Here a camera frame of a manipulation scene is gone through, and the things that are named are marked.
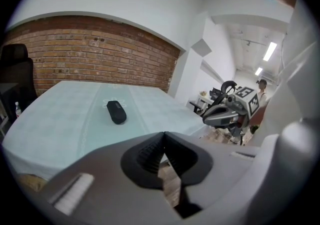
white ceiling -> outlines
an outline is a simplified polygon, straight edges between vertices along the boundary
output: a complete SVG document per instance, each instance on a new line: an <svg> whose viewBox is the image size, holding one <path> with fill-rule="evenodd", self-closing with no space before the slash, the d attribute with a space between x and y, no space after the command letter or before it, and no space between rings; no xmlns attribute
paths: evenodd
<svg viewBox="0 0 320 225"><path fill-rule="evenodd" d="M233 46L236 68L254 73L261 67L263 72L275 80L279 73L285 34L258 26L228 24L226 27ZM269 61L264 61L270 42L276 43L277 47Z"/></svg>

water bottle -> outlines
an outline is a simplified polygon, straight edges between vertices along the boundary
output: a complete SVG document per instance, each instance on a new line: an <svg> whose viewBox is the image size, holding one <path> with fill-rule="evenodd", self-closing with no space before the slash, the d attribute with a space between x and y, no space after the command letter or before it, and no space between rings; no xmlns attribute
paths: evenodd
<svg viewBox="0 0 320 225"><path fill-rule="evenodd" d="M17 118L21 115L21 108L19 106L19 102L15 103L15 114Z"/></svg>

red brick wall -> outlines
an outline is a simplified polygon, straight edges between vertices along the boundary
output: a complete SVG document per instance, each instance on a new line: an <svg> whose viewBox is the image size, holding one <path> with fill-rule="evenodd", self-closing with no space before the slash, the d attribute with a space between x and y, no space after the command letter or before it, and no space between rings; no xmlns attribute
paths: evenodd
<svg viewBox="0 0 320 225"><path fill-rule="evenodd" d="M22 24L4 45L25 44L38 95L61 80L158 87L167 92L180 50L136 27L91 16Z"/></svg>

